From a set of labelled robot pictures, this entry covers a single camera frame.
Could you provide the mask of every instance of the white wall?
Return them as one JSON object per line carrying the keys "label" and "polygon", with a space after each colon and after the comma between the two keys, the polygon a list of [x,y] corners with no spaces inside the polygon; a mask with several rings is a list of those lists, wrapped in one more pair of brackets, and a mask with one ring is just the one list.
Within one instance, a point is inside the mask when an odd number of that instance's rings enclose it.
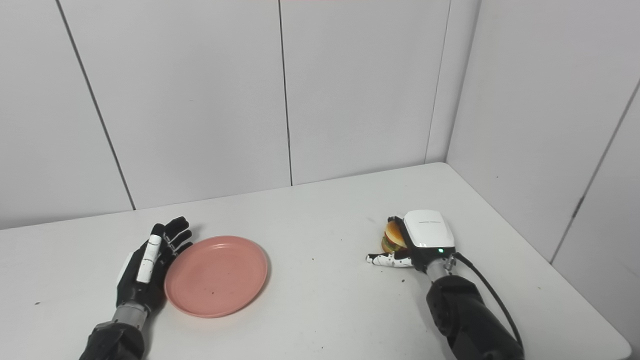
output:
{"label": "white wall", "polygon": [[551,259],[640,76],[637,1],[484,1],[447,161]]}
{"label": "white wall", "polygon": [[131,210],[54,1],[0,1],[0,229]]}
{"label": "white wall", "polygon": [[277,0],[62,0],[137,208],[290,185]]}
{"label": "white wall", "polygon": [[0,228],[131,209],[100,114],[138,208],[442,155],[477,4],[282,1],[283,70],[277,0],[60,2],[100,113],[56,2],[4,2]]}
{"label": "white wall", "polygon": [[448,1],[283,1],[294,184],[424,163]]}
{"label": "white wall", "polygon": [[636,94],[554,267],[640,359],[640,97]]}

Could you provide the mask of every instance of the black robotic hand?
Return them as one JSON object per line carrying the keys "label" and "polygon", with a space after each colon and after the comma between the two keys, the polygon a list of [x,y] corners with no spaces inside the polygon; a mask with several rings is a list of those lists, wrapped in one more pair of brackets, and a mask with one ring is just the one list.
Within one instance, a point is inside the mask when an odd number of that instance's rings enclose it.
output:
{"label": "black robotic hand", "polygon": [[120,282],[118,283],[118,297],[116,307],[134,302],[142,305],[148,314],[155,312],[164,302],[164,278],[173,260],[193,243],[186,242],[191,237],[189,222],[184,217],[173,219],[169,224],[156,224],[151,232],[152,236],[160,237],[157,259],[152,266],[148,282],[140,281],[141,265],[145,261],[145,251],[149,240],[136,250],[129,260]]}
{"label": "black robotic hand", "polygon": [[116,311],[93,329],[80,360],[140,360],[145,352],[142,327],[165,300],[164,278],[177,256],[192,245],[184,217],[156,224],[149,239],[133,252],[118,282]]}

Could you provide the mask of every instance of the robotic hand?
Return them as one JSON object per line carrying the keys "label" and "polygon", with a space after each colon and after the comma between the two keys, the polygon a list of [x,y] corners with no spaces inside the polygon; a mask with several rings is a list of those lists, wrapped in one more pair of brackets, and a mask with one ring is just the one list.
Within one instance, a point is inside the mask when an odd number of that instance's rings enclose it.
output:
{"label": "robotic hand", "polygon": [[80,360],[140,360],[145,352],[142,328],[163,304],[164,278],[173,260],[192,245],[184,217],[156,224],[149,239],[131,254],[118,282],[116,311],[96,325]]}
{"label": "robotic hand", "polygon": [[[427,305],[435,325],[447,338],[458,360],[524,360],[522,340],[511,315],[488,281],[462,254],[456,252],[454,240],[442,215],[437,211],[415,210],[404,219],[390,217],[406,248],[369,254],[375,265],[414,267],[425,273],[432,284]],[[471,268],[495,297],[513,329],[514,336],[502,326],[485,306],[475,284],[454,274],[456,260]]]}

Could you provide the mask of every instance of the pink plate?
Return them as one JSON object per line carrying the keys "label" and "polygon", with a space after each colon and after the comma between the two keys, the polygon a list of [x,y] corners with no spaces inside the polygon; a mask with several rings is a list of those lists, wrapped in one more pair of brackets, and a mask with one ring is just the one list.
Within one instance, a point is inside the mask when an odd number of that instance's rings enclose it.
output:
{"label": "pink plate", "polygon": [[238,236],[199,241],[173,262],[164,280],[166,297],[200,318],[229,315],[249,304],[267,278],[267,258]]}

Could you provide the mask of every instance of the wall seam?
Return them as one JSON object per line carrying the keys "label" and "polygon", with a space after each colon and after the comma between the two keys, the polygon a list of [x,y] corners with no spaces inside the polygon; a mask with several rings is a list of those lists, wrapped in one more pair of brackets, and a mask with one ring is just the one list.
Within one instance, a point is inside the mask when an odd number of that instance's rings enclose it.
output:
{"label": "wall seam", "polygon": [[453,133],[456,129],[456,119],[458,118],[458,110],[460,109],[460,101],[462,100],[462,90],[465,88],[465,79],[467,77],[467,70],[469,69],[469,60],[471,59],[471,50],[474,46],[474,40],[476,39],[476,29],[478,25],[478,18],[480,18],[480,9],[482,8],[482,0],[478,1],[476,16],[474,18],[474,30],[473,34],[471,34],[471,41],[469,42],[469,48],[467,51],[467,63],[465,64],[465,70],[462,74],[462,81],[460,82],[460,89],[458,90],[458,102],[456,104],[456,109],[453,112],[453,119],[451,120],[453,123],[451,124],[451,133],[449,134],[449,141],[447,142],[447,150],[444,152],[444,162],[447,162],[447,158],[449,157],[449,148],[451,147],[451,139],[453,138]]}
{"label": "wall seam", "polygon": [[433,125],[433,112],[436,109],[436,100],[438,99],[438,86],[440,85],[440,74],[442,73],[442,59],[444,58],[444,47],[447,43],[447,32],[449,31],[449,17],[451,16],[451,1],[449,0],[449,10],[447,11],[447,22],[444,27],[444,36],[442,39],[442,48],[440,50],[440,63],[438,64],[438,77],[436,78],[436,91],[433,94],[433,104],[431,105],[431,120],[429,121],[429,131],[427,132],[427,146],[424,149],[424,163],[427,163],[427,154],[429,152],[429,139],[431,138],[431,126]]}
{"label": "wall seam", "polygon": [[636,83],[636,87],[631,92],[631,96],[629,97],[629,100],[627,101],[627,105],[625,105],[625,108],[622,111],[622,115],[620,115],[620,119],[618,119],[618,123],[616,124],[616,127],[614,128],[613,133],[611,134],[609,142],[607,143],[607,146],[605,146],[604,151],[602,152],[602,155],[600,156],[600,159],[598,160],[598,164],[596,165],[596,168],[593,171],[593,174],[591,175],[591,179],[589,179],[589,183],[587,184],[587,187],[584,189],[584,193],[582,194],[582,197],[580,198],[580,201],[579,201],[578,205],[576,206],[576,210],[574,211],[573,216],[569,220],[569,223],[567,224],[566,229],[564,230],[564,233],[563,233],[562,237],[560,238],[560,242],[558,243],[558,246],[556,247],[556,251],[554,251],[554,255],[551,257],[551,260],[549,261],[549,263],[551,265],[553,265],[554,260],[556,259],[556,256],[558,255],[558,252],[560,251],[560,247],[562,247],[562,244],[564,243],[564,240],[566,239],[566,235],[569,233],[569,229],[571,229],[571,226],[573,225],[573,221],[575,220],[578,212],[580,211],[579,206],[582,205],[582,202],[587,197],[589,189],[591,188],[591,185],[593,184],[593,181],[595,180],[596,176],[598,175],[598,172],[600,171],[600,167],[602,166],[602,163],[604,162],[605,157],[609,153],[609,149],[611,148],[611,144],[613,144],[613,141],[615,140],[616,135],[618,134],[618,130],[620,130],[620,126],[622,125],[622,122],[625,120],[625,117],[627,116],[629,108],[631,107],[631,104],[634,102],[634,99],[636,98],[636,94],[638,92],[638,88],[640,88],[640,79],[638,79],[638,82]]}
{"label": "wall seam", "polygon": [[74,40],[73,35],[71,34],[71,28],[69,27],[69,23],[67,22],[67,17],[65,16],[64,10],[62,10],[62,4],[60,4],[60,0],[56,0],[56,4],[58,5],[58,10],[60,11],[60,16],[62,17],[62,22],[65,25],[65,29],[67,30],[67,35],[69,36],[69,41],[71,41],[71,46],[73,47],[74,53],[76,54],[76,59],[78,60],[78,64],[80,65],[80,70],[84,76],[84,82],[86,83],[87,88],[89,89],[89,94],[91,95],[91,100],[93,101],[93,107],[95,108],[96,113],[98,114],[98,119],[100,120],[100,124],[102,126],[102,131],[104,132],[104,136],[107,138],[107,143],[109,144],[109,149],[111,150],[111,155],[113,155],[113,159],[115,160],[116,167],[118,168],[118,173],[120,174],[120,179],[122,180],[122,184],[124,185],[124,189],[127,192],[127,197],[129,198],[129,203],[131,204],[131,209],[135,210],[136,205],[133,203],[133,198],[131,197],[131,192],[129,191],[129,186],[127,185],[127,180],[124,177],[124,173],[122,172],[122,167],[120,166],[120,161],[118,160],[118,156],[116,155],[115,148],[113,147],[113,142],[111,141],[111,137],[109,136],[109,131],[107,130],[107,126],[104,123],[104,119],[102,118],[102,113],[100,112],[100,107],[98,106],[98,101],[95,98],[95,94],[93,92],[93,88],[91,83],[89,82],[89,77],[84,69],[84,64],[82,63],[82,59],[80,58],[80,52],[76,46],[76,41]]}
{"label": "wall seam", "polygon": [[282,35],[282,5],[278,0],[278,17],[280,18],[280,51],[282,53],[282,83],[284,86],[284,111],[287,119],[287,146],[289,148],[289,182],[293,186],[293,169],[291,166],[291,130],[289,129],[289,102],[287,101],[287,73],[284,66],[284,37]]}

